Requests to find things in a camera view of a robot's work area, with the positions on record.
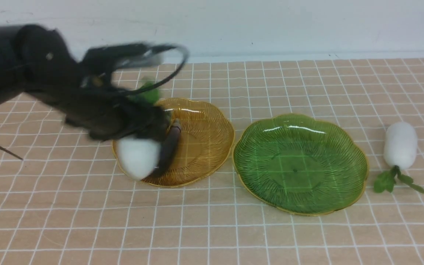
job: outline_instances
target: white wall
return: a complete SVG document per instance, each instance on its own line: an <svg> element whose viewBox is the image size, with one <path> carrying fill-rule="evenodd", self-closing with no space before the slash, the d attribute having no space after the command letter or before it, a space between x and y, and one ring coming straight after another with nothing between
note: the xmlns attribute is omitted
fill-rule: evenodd
<svg viewBox="0 0 424 265"><path fill-rule="evenodd" d="M424 52L424 0L0 0L0 24L28 22L58 28L78 57L138 40L206 61Z"/></svg>

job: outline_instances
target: amber glass plate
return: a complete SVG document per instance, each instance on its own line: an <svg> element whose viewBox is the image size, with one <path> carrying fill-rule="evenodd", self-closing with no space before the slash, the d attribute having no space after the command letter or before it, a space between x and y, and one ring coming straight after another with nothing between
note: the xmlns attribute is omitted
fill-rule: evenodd
<svg viewBox="0 0 424 265"><path fill-rule="evenodd" d="M233 160L256 198L298 215L351 206L364 193L369 174L365 154L343 129L301 114L251 124Z"/></svg>
<svg viewBox="0 0 424 265"><path fill-rule="evenodd" d="M178 152L163 176L147 177L140 182L158 187L184 186L210 176L225 163L231 153L235 131L220 109L209 102L182 98L162 99L158 104L172 111L172 120L181 122ZM125 173L117 158L116 142L112 144L117 164Z"/></svg>

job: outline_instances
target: wire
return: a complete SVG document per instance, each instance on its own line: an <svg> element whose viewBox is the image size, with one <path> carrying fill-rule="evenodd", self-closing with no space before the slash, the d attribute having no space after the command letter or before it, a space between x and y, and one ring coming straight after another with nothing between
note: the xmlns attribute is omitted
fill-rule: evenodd
<svg viewBox="0 0 424 265"><path fill-rule="evenodd" d="M137 89L133 91L126 91L123 93L126 94L127 96L131 96L131 95L137 95L147 91L151 91L155 88L158 88L166 84L167 82L171 81L175 76L177 76L179 72L183 69L183 67L186 65L187 60L189 59L189 56L190 56L189 51L185 47L180 45L157 45L152 47L152 52L154 54L160 54L163 52L167 52L168 50L178 50L183 56L182 62L173 73L171 73L169 76L167 76L165 79L161 80L160 82L155 83L154 85L143 87L141 89Z"/></svg>

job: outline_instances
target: yellow plate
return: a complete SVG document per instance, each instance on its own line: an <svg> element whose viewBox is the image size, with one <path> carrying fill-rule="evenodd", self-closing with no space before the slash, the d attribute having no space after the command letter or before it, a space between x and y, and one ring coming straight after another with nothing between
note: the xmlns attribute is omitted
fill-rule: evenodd
<svg viewBox="0 0 424 265"><path fill-rule="evenodd" d="M168 171L160 178L145 178L140 182L157 187L179 187L210 176L227 160L231 153L235 130L222 111L204 101L182 98L162 99L158 105L172 111L172 120L179 119L182 126L178 153ZM116 141L112 150L117 164L123 169L116 154Z"/></svg>

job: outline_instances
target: gold plate rim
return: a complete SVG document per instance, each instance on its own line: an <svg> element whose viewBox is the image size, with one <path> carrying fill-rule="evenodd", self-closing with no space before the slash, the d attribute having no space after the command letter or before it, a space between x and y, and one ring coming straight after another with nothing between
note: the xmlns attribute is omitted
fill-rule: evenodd
<svg viewBox="0 0 424 265"><path fill-rule="evenodd" d="M217 164L217 166L214 169L210 170L207 174L204 174L203 176L200 176L198 178L195 178L192 181L188 181L186 183L182 183L182 184L179 184L179 185L172 185L172 186L157 185L157 184L148 183L148 182L142 181L142 180L138 181L140 183L147 184L147 185L154 186L154 187L158 187L158 188L179 188L179 187L190 185L192 183L195 183L197 181L200 181L202 179L205 179L205 178L209 177L210 175L212 175L213 173L215 173L219 168L221 168L223 166L223 164L225 164L225 162L227 161L227 159L229 159L230 154L232 153L232 150L234 149L234 142L235 142L235 137L236 137L235 128L234 128L232 122L229 119L226 118L225 114L223 113L223 111L220 108L218 108L214 104L212 104L210 102L207 102L207 101L191 100L191 99L187 99L187 98L166 98L166 99L160 99L156 104L157 105L160 105L161 103L163 103L165 101L174 100L174 99L175 100L184 100L184 101L190 102L190 103L204 103L204 104L208 104L209 106L211 106L211 107L213 107L213 108L215 108L215 109L217 109L219 111L219 113L222 115L222 117L226 121L226 123L230 125L230 127L232 129L232 132L233 132L233 136L232 136L233 140L232 140L232 143L230 144L230 147L228 148L227 156L225 156L225 158L223 159L223 161L221 163ZM119 161L119 157L118 157L117 152L116 152L116 142L117 141L115 141L115 140L113 140L111 142L112 153L114 154L114 157L116 158L117 167L122 171L122 173L124 173L125 176L128 176L128 174L124 171L124 169L122 168L121 163Z"/></svg>
<svg viewBox="0 0 424 265"><path fill-rule="evenodd" d="M331 124L332 126L336 126L336 127L338 127L338 128L340 128L341 129L341 131L343 131L343 133L345 133L349 138L350 138L350 140L352 141L352 143L356 146L356 148L358 148L359 149L359 151L361 151L361 153L364 155L364 160L365 160L365 164L366 164L366 166L367 166L367 171L366 171L366 173L365 173L365 177L364 177L364 181L363 181L363 186L362 186L362 188L361 188L361 192L360 192L360 194L359 194L359 196L352 202L352 203L350 203L348 206L346 206L346 207L343 207L343 208L341 208L341 209L336 209L336 210L331 210L331 211L328 211L328 212L325 212L325 213L298 213L298 212L293 212L293 211L289 211L289 210L287 210L287 209L284 209L284 208L282 208L282 207L279 207L279 206L277 206L277 205L274 205L274 204L272 204L272 203L269 203L269 202L267 202L267 201L265 201L264 199L262 199L262 198L260 198L260 197L258 197L256 194L254 194L245 184L244 184L244 181L243 181L243 178L242 178L242 176L240 175L240 173L238 173L238 171L236 170L236 163L235 163L235 150L236 150L236 148L237 148L237 144L240 142L240 141L242 141L242 137L243 137L243 135L245 134L245 132L249 129L249 128L251 128L251 126L253 126L253 125L255 125L255 124L257 124L257 123L259 123L259 122L263 122L263 121L266 121L266 120L274 120L274 119L277 119L277 118L279 118L279 117L283 117L283 116L304 116L304 117L306 117L306 118L308 118L308 119L311 119L311 120L315 120L315 121L317 121L317 122L319 122L319 123L325 123L325 124ZM329 215L329 214L331 214L331 213L335 213L335 212L338 212L338 211L341 211L341 210L344 210L344 209L346 209L346 208L348 208L348 207L351 207L351 206L353 206L355 203L357 203L359 200L360 200L360 198L364 195L364 192L365 192L365 189L366 189L366 186L367 186L367 179L368 179L368 177L369 177L369 173L370 173L370 165L369 165L369 160L367 159L367 155L365 154L365 152L361 149L361 147L360 146L358 146L358 144L356 144L355 143L355 141L353 140L353 138L351 137L351 135L349 135L348 133L347 133L347 131L345 131L343 128L341 128L340 126L337 126L336 124L334 124L334 123L332 123L332 122L329 122L329 121L325 121L325 120L320 120L320 119L315 119L315 118L313 118L313 117L311 117L311 116L308 116L308 115L305 115L305 114L301 114L301 113L296 113L296 112L291 112L291 113L284 113L284 114L281 114L281 115L278 115L278 116L275 116L275 117L271 117L271 118L267 118L267 119L260 119L260 120L258 120L258 121L255 121L255 122L253 122L253 123L251 123L250 125L248 125L248 126L246 126L246 128L245 128L245 130L243 131L243 133L241 134L241 136L240 136L240 138L236 141L236 143L234 144L234 147L233 147L233 152L232 152L232 164L233 164L233 168L234 168L234 170L235 170L235 172L237 173L237 175L238 175L238 178L239 178L239 180L240 180L240 182L241 182L241 184L243 185L243 187L246 189L246 191L248 191L250 194L252 194L255 198L257 198L258 200L260 200L260 201L262 201L263 203L265 203L265 204L267 204L267 205L269 205L269 206L272 206L272 207L274 207L274 208L276 208L276 209L278 209L278 210L281 210L281 211L284 211L284 212L286 212L286 213L290 213L290 214L292 214L292 215L300 215L300 216L323 216L323 215Z"/></svg>

